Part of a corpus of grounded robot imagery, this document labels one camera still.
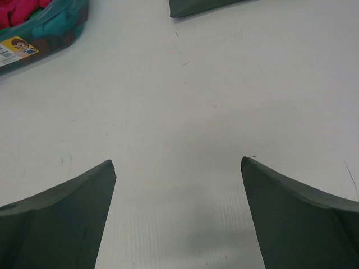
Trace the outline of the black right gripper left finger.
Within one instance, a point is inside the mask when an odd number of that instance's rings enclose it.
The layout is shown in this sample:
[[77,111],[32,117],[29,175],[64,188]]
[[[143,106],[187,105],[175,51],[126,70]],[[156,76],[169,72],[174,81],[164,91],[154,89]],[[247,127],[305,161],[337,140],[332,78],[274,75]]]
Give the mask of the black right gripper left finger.
[[111,160],[1,207],[1,268],[94,268],[116,174]]

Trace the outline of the magenta pink t shirt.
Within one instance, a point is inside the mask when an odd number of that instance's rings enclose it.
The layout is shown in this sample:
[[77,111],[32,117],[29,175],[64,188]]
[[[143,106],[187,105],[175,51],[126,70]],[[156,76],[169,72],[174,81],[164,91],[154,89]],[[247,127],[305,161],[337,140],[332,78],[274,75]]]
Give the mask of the magenta pink t shirt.
[[46,8],[51,0],[7,0],[1,1],[1,30],[18,26],[32,14]]

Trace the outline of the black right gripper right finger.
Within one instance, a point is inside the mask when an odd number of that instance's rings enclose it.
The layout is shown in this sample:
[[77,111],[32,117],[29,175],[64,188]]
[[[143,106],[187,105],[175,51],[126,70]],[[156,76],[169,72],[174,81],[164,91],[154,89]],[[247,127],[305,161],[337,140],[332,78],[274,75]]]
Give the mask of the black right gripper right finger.
[[241,173],[266,268],[358,268],[358,202],[249,157]]

